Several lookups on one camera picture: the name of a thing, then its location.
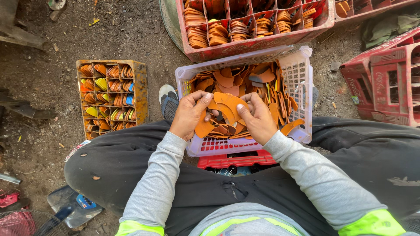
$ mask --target hand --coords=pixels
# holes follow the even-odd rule
[[[194,129],[200,120],[201,113],[207,109],[212,99],[212,93],[201,90],[181,98],[169,131],[185,141],[190,140],[194,136]],[[215,116],[219,115],[216,110],[212,110],[212,113]],[[210,119],[211,115],[207,112],[204,120],[209,121]]]
[[[237,105],[239,115],[245,121],[249,134],[261,145],[265,145],[277,132],[271,112],[256,92],[241,97],[248,103],[249,110],[242,104]]]

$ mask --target red coca-cola crate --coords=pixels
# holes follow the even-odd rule
[[[363,119],[373,119],[372,76],[370,72],[370,56],[386,49],[414,43],[420,37],[420,27],[414,28],[373,49],[367,50],[340,66],[340,71],[346,80],[355,101],[357,110]]]
[[[259,165],[274,165],[277,162],[265,150],[200,157],[197,167],[201,169],[223,169],[233,165],[236,167]]]
[[[350,7],[346,18],[338,16],[335,9],[335,4],[343,1],[347,1]],[[418,2],[420,2],[420,0],[338,0],[334,4],[335,25],[340,26],[342,23],[363,21],[388,10],[397,10]]]
[[[420,126],[420,34],[405,46],[370,56],[374,119]]]
[[[256,32],[254,32],[251,39],[237,42],[233,42],[231,36],[229,36],[229,43],[194,49],[189,45],[186,32],[187,29],[193,26],[186,26],[184,21],[184,3],[182,0],[176,0],[184,53],[192,62],[204,62],[280,45],[308,42],[334,25],[334,0],[307,0],[305,3],[301,0],[270,0],[267,1],[267,6],[262,10],[255,9],[252,5],[252,0],[190,0],[189,5],[191,8],[204,14],[206,23],[194,27],[198,27],[207,33],[208,27],[214,23],[220,23],[230,33],[230,24],[234,21],[246,24],[248,30],[252,32],[252,28],[255,27],[255,21],[258,18],[277,19],[277,14],[283,10],[292,14],[293,22],[299,18],[301,19],[297,29],[292,32],[280,33],[275,24],[276,29],[274,35],[271,36],[257,38]],[[316,13],[311,16],[314,18],[313,28],[305,29],[302,14],[312,8],[316,10]],[[208,23],[211,20],[209,16],[212,15],[210,11],[218,12],[220,9],[224,9],[224,12],[222,11],[224,19]],[[238,13],[240,9],[245,9],[245,11]]]

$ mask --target gray long sleeve shirt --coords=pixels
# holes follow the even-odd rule
[[[187,142],[183,139],[167,132],[150,156],[148,169],[131,194],[120,223],[134,220],[145,226],[165,227],[186,146]],[[285,137],[280,131],[277,131],[263,149],[270,152],[295,179],[300,189],[336,230],[354,223],[369,212],[387,208],[331,161]],[[250,218],[256,220],[233,224],[220,232],[220,235],[294,235],[284,227],[270,223],[268,220],[271,219],[293,227],[299,235],[309,235],[293,219],[257,203],[236,203],[222,207],[204,218],[190,235],[205,235],[230,219]],[[159,234],[138,230],[128,235]],[[418,236],[415,233],[403,235]]]

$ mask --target reflective stripe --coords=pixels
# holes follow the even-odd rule
[[[339,230],[340,236],[374,234],[380,236],[398,236],[406,231],[385,209],[374,210],[358,221]]]
[[[275,220],[275,219],[272,219],[272,218],[250,217],[250,218],[246,218],[246,219],[231,219],[231,220],[228,220],[228,221],[218,225],[218,223],[220,223],[220,221],[219,221],[219,222],[207,227],[207,229],[205,229],[200,234],[200,236],[217,236],[221,232],[223,232],[224,230],[229,228],[229,226],[231,226],[231,225],[241,224],[241,223],[250,222],[250,221],[259,220],[259,219],[264,219],[264,220],[270,222],[271,224],[274,224],[276,226],[280,226],[280,227],[284,228],[285,230],[289,231],[290,233],[292,233],[296,236],[300,235],[298,233],[297,229],[295,229],[295,227],[289,226],[289,225],[287,225],[285,223],[282,223],[278,220]]]
[[[118,232],[115,236],[124,236],[129,233],[134,233],[138,230],[158,233],[160,234],[160,236],[164,235],[163,227],[161,226],[157,226],[157,227],[145,226],[134,220],[126,220],[126,221],[121,222],[120,228],[118,229]]]

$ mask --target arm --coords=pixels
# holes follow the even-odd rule
[[[185,140],[169,131],[166,133],[127,202],[117,236],[137,230],[163,235],[186,145]]]
[[[285,137],[256,93],[243,97],[249,110],[238,105],[251,136],[287,171],[317,210],[341,236],[396,236],[405,230],[373,194],[350,179],[315,150]]]
[[[171,128],[150,156],[147,170],[127,202],[116,236],[164,235],[186,141],[193,137],[212,98],[210,93],[196,91],[179,101]]]

